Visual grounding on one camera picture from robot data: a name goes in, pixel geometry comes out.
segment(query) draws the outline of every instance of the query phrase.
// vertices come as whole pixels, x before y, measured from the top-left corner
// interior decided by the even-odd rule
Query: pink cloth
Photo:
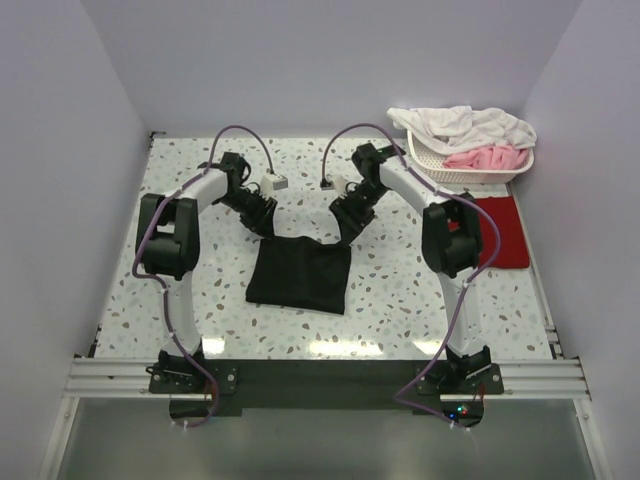
[[[465,170],[517,170],[527,161],[529,150],[512,146],[480,147],[450,155],[442,164],[445,168]]]

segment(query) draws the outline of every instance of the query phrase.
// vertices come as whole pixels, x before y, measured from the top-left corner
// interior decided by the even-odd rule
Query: metal rail
[[[202,395],[160,395],[148,392],[145,367],[154,359],[78,358],[73,361],[64,396],[72,398],[201,398]],[[589,399],[579,360],[531,360],[497,362],[505,387],[503,395],[487,399],[542,400]],[[442,400],[464,400],[466,395],[443,395]]]

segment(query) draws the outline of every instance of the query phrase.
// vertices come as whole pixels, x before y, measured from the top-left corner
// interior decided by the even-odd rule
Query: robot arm
[[[342,178],[331,179],[340,197],[329,208],[338,221],[342,242],[351,243],[373,220],[373,207],[387,191],[398,193],[422,217],[422,254],[429,268],[438,275],[450,324],[463,282],[477,268],[482,250],[477,213],[426,190],[404,168],[391,147],[376,149],[371,144],[361,145],[352,160],[364,177],[355,188],[346,191]],[[453,194],[430,178],[424,179],[436,191]],[[462,196],[473,200],[468,193]],[[472,287],[467,291],[447,344],[447,358],[460,380],[491,365],[477,305],[475,287]]]
[[[169,317],[180,343],[192,355],[201,348],[201,337],[193,316],[191,288],[193,270],[200,256],[198,216],[209,205],[220,202],[239,212],[240,221],[252,232],[267,238],[274,234],[273,214],[277,202],[263,192],[282,188],[284,177],[268,173],[262,181],[262,193],[257,193],[243,187],[249,176],[246,171],[250,172],[250,167],[243,157],[226,152],[219,164],[167,205],[142,256],[145,271],[162,275],[167,283]],[[136,250],[158,205],[174,192],[142,197]],[[182,355],[171,339],[163,351],[169,355]]]

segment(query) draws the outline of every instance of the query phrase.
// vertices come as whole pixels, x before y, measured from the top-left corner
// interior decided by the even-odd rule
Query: cable
[[[211,144],[211,153],[209,154],[209,160],[207,161],[207,166],[204,167],[204,171],[202,173],[206,174],[209,171],[209,169],[213,166],[213,153],[216,151],[216,146],[218,145],[218,140],[220,140],[220,137],[222,136],[222,134],[224,132],[227,132],[227,131],[233,130],[233,129],[243,130],[243,131],[251,134],[258,141],[258,143],[260,144],[260,146],[264,150],[265,155],[267,156],[267,162],[269,163],[270,172],[271,173],[275,173],[275,170],[273,169],[273,162],[271,161],[271,154],[269,153],[269,149],[267,148],[265,143],[262,141],[262,139],[260,138],[260,136],[256,132],[254,132],[250,128],[243,127],[242,125],[227,125],[226,127],[224,127],[222,130],[220,130],[218,132],[218,134],[213,139],[213,143]]]
[[[476,401],[478,394],[480,394],[480,403],[482,403],[482,405],[484,406],[484,383],[482,382],[480,382],[478,388],[476,388],[476,391],[473,394],[473,398],[471,399],[471,403],[474,403]]]
[[[260,193],[262,191],[262,189],[260,188],[260,184],[258,182],[249,182],[246,183],[244,186],[248,187],[249,185],[255,185],[256,186],[256,192]]]
[[[271,171],[273,171],[273,165],[271,163],[271,156],[269,155],[269,149],[256,133],[254,133],[252,130],[248,129],[247,127],[243,127],[241,125],[229,125],[223,128],[222,130],[220,130],[213,140],[213,144],[211,145],[211,153],[209,154],[209,161],[207,162],[207,166],[203,169],[203,171],[198,173],[194,177],[190,178],[189,180],[187,180],[175,192],[173,192],[168,197],[165,197],[164,200],[160,202],[160,205],[158,205],[158,208],[156,209],[153,217],[151,218],[151,222],[149,222],[149,226],[147,227],[147,230],[144,232],[144,236],[142,237],[142,241],[140,242],[140,246],[138,247],[138,250],[136,251],[136,256],[133,260],[133,266],[131,267],[131,274],[135,278],[143,279],[143,280],[144,279],[153,280],[160,285],[160,287],[162,288],[162,311],[163,311],[164,323],[165,323],[165,326],[167,327],[167,331],[169,332],[169,336],[173,340],[173,343],[175,343],[178,350],[180,350],[180,353],[185,358],[185,360],[187,360],[187,362],[189,362],[196,370],[198,370],[202,375],[205,376],[206,380],[212,386],[212,392],[215,391],[215,395],[213,398],[213,407],[211,407],[207,415],[204,418],[201,418],[200,420],[196,420],[194,422],[185,422],[186,428],[198,427],[206,423],[215,414],[215,412],[218,409],[218,403],[220,400],[220,395],[218,395],[218,392],[220,391],[220,389],[218,388],[218,382],[213,377],[213,375],[211,375],[203,366],[201,366],[198,362],[194,360],[194,358],[189,354],[187,349],[184,348],[182,343],[180,343],[180,339],[178,338],[178,335],[175,329],[173,328],[173,324],[171,323],[171,318],[169,317],[169,285],[167,284],[167,282],[165,282],[162,279],[162,277],[158,275],[151,274],[151,273],[140,273],[138,271],[138,268],[140,267],[140,262],[142,261],[142,255],[145,251],[145,248],[147,247],[147,243],[149,243],[149,239],[151,238],[151,235],[153,234],[153,231],[155,230],[158,224],[158,220],[160,219],[160,216],[162,215],[162,212],[165,209],[165,207],[169,204],[169,202],[171,202],[171,200],[177,198],[184,190],[186,190],[191,185],[196,183],[198,180],[203,178],[209,172],[213,164],[213,156],[214,156],[214,152],[220,136],[224,132],[231,130],[232,128],[237,128],[237,129],[249,132],[258,140],[260,145],[262,145],[262,148],[264,148],[265,154],[267,155],[269,168],[271,169]]]
[[[327,147],[325,148],[325,151],[324,151],[324,155],[322,157],[322,178],[323,179],[326,178],[325,169],[326,169],[326,164],[327,164],[327,155],[328,155],[328,152],[330,151],[331,146],[333,145],[333,143],[339,137],[341,137],[345,133],[349,132],[350,130],[353,130],[353,129],[356,129],[356,128],[362,128],[362,127],[373,128],[375,130],[378,130],[380,133],[382,133],[382,135],[384,135],[386,137],[386,139],[393,146],[393,149],[394,149],[396,155],[398,156],[398,158],[400,159],[400,162],[402,163],[402,165],[407,169],[407,171],[416,180],[418,180],[429,191],[431,191],[432,193],[434,193],[436,195],[440,195],[441,197],[448,198],[450,200],[458,201],[458,202],[462,203],[463,205],[472,208],[473,210],[478,212],[480,215],[485,217],[487,219],[487,221],[489,222],[489,225],[491,226],[491,229],[493,230],[493,233],[494,233],[494,235],[496,237],[496,246],[495,246],[495,249],[494,249],[493,253],[491,254],[491,257],[489,257],[489,259],[483,265],[481,265],[478,268],[478,270],[476,270],[474,273],[472,273],[469,276],[469,278],[467,278],[467,280],[463,283],[463,287],[462,287],[462,289],[460,291],[460,296],[458,297],[458,302],[456,304],[456,308],[455,308],[455,310],[453,312],[453,316],[451,318],[451,323],[449,324],[449,328],[447,329],[447,333],[445,334],[444,339],[442,340],[442,344],[440,345],[440,347],[436,351],[435,355],[427,363],[427,366],[413,380],[411,380],[408,384],[406,384],[404,387],[402,387],[393,397],[393,399],[396,402],[398,402],[398,403],[400,403],[402,405],[410,406],[410,407],[412,407],[414,409],[418,409],[418,410],[422,410],[424,412],[430,413],[431,415],[434,415],[434,416],[436,416],[438,418],[441,418],[442,420],[446,421],[447,423],[450,423],[451,425],[454,425],[456,427],[464,429],[465,427],[463,427],[462,425],[456,424],[455,422],[451,422],[450,419],[445,417],[441,412],[438,412],[438,411],[436,411],[436,410],[434,410],[432,408],[429,408],[426,405],[421,405],[419,403],[414,403],[414,402],[410,402],[410,401],[407,401],[407,400],[403,400],[401,397],[405,393],[407,393],[411,388],[415,387],[415,385],[420,381],[420,378],[426,376],[429,373],[429,371],[433,368],[433,366],[436,364],[436,362],[440,358],[440,355],[442,355],[442,352],[444,352],[444,349],[446,348],[447,344],[449,343],[449,340],[451,339],[451,335],[453,334],[453,330],[454,330],[454,328],[456,326],[456,322],[458,321],[458,316],[460,315],[460,309],[462,308],[462,302],[464,302],[464,297],[467,294],[467,290],[471,286],[471,283],[478,277],[478,275],[480,275],[484,270],[486,270],[494,262],[494,260],[498,256],[498,253],[500,252],[500,247],[501,247],[501,244],[502,244],[502,239],[500,238],[500,231],[498,230],[498,226],[496,225],[496,222],[491,218],[491,216],[482,207],[480,207],[477,204],[475,204],[474,202],[472,202],[470,200],[467,200],[466,198],[460,197],[458,195],[449,194],[449,193],[442,192],[440,190],[436,190],[429,182],[427,182],[422,177],[421,173],[418,173],[416,170],[413,169],[413,167],[411,167],[411,165],[409,165],[407,163],[406,159],[404,158],[404,155],[402,155],[402,151],[400,150],[400,147],[398,147],[398,145],[396,144],[395,140],[393,138],[391,138],[391,135],[389,134],[389,132],[387,132],[384,128],[382,128],[379,125],[376,125],[374,123],[357,123],[357,124],[351,125],[351,126],[349,126],[347,128],[343,128],[338,133],[336,133],[331,140],[329,140],[329,143],[327,144]]]
[[[218,394],[215,390],[215,388],[213,387],[213,385],[211,385],[208,381],[205,382],[204,384],[204,401],[205,403],[207,403],[207,394],[211,393],[211,401],[213,401],[213,399],[216,397],[216,395]]]
[[[244,182],[249,180],[249,177],[251,176],[251,165],[249,165],[248,163],[247,163],[247,170],[249,170],[249,171],[247,172],[247,174],[240,181],[241,185],[244,185]]]

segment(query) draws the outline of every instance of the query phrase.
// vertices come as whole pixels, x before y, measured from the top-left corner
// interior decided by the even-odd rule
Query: glass panel
[[[166,400],[84,400],[60,480],[593,479],[571,401],[487,401],[469,434],[409,411],[248,410],[188,432]]]

